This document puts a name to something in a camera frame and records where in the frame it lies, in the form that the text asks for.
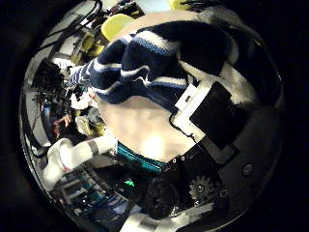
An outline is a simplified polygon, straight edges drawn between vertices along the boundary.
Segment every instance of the gear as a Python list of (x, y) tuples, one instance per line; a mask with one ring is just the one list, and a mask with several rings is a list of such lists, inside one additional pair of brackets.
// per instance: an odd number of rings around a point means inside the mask
[(205, 176), (197, 176), (195, 180), (190, 183), (190, 195), (193, 200), (206, 201), (210, 200), (215, 194), (215, 187), (211, 178)]
[(179, 202), (175, 186), (164, 179), (154, 179), (145, 197), (146, 209), (151, 218), (160, 220), (172, 214)]

